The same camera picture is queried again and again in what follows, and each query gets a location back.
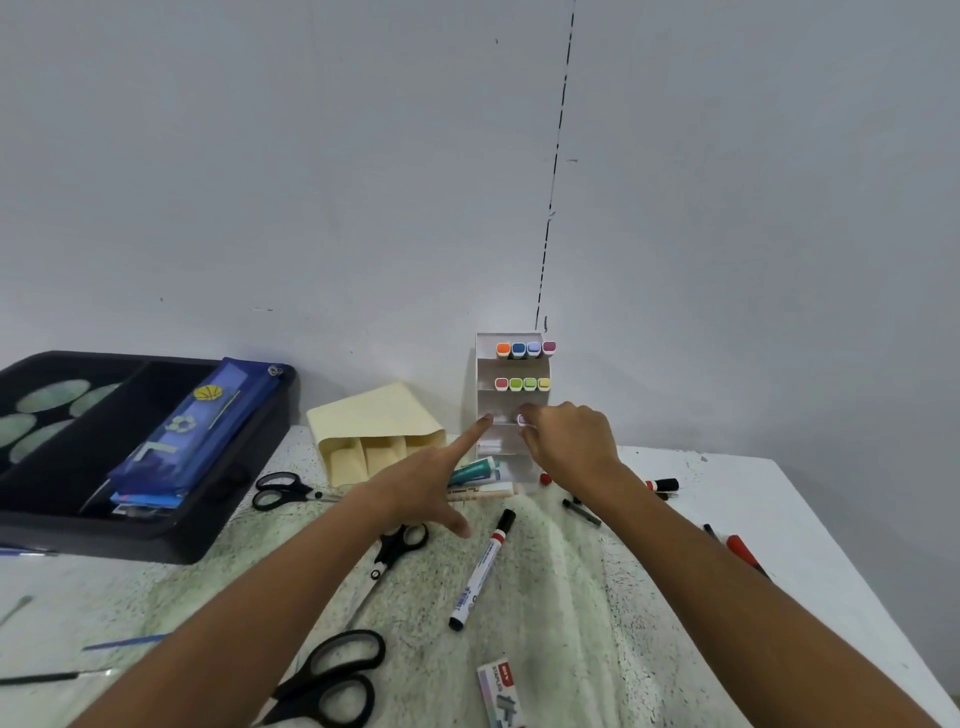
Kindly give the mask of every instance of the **recycling symbol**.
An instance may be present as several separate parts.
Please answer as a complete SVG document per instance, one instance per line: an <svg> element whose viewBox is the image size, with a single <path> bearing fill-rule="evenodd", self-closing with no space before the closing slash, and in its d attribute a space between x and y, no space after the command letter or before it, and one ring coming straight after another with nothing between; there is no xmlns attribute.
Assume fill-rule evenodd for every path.
<svg viewBox="0 0 960 728"><path fill-rule="evenodd" d="M170 432L189 432L196 426L197 421L193 419L192 415L177 415L177 417L167 425L167 429Z"/></svg>

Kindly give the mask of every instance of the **black tray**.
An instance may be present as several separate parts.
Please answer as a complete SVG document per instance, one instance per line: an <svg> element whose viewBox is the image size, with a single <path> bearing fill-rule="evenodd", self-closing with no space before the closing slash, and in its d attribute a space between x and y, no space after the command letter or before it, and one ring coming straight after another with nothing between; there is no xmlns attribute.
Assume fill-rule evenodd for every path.
<svg viewBox="0 0 960 728"><path fill-rule="evenodd" d="M87 502L107 473L146 440L219 363L45 352L0 372L0 415L11 412L23 394L52 381L85 378L97 386L100 379L104 383L118 380L108 381L111 377L123 379L105 399L18 464L9 466L6 451L0 451L8 462L0 472L0 545L170 564L199 561L290 428L292 387L297 380L292 367L284 366L279 386L166 518L126 519L111 515L111 507L91 507Z"/></svg>

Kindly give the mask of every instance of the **beige paper organizer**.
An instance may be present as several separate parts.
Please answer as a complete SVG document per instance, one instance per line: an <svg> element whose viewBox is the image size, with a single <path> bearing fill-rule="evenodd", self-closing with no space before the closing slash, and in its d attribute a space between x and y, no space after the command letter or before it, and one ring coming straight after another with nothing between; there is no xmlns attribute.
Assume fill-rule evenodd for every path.
<svg viewBox="0 0 960 728"><path fill-rule="evenodd" d="M446 432L403 382L307 410L331 488L362 483Z"/></svg>
<svg viewBox="0 0 960 728"><path fill-rule="evenodd" d="M476 340L477 416L493 414L493 424L477 443L477 457L492 455L500 462L500 478L520 485L525 491L539 488L542 470L530 456L520 425L516 423L519 407L525 402L548 404L550 392L497 392L498 377L537 379L550 378L550 358L501 359L496 355L500 342L530 342L543 344L543 335L537 332L478 333Z"/></svg>

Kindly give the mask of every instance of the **hand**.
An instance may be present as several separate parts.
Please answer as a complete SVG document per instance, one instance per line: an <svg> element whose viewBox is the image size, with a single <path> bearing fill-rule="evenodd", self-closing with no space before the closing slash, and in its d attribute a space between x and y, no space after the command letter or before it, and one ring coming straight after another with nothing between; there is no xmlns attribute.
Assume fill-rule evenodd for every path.
<svg viewBox="0 0 960 728"><path fill-rule="evenodd" d="M460 459L492 422L493 415L481 417L445 448L419 449L353 489L382 510L384 533L402 523L431 521L446 526L462 539L469 538L467 519L446 500L446 484Z"/></svg>
<svg viewBox="0 0 960 728"><path fill-rule="evenodd" d="M584 490L599 473L620 467L610 423L602 412L566 401L559 407L522 404L520 414L533 425L520 428L530 454L574 496L585 499Z"/></svg>

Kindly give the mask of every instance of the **basketball sticker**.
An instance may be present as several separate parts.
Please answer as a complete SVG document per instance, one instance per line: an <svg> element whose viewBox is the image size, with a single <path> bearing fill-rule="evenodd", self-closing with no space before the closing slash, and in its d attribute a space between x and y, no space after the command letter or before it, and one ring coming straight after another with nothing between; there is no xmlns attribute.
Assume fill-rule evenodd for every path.
<svg viewBox="0 0 960 728"><path fill-rule="evenodd" d="M197 387L193 390L193 396L202 401L213 401L224 394L224 390L216 384L205 384L203 387Z"/></svg>

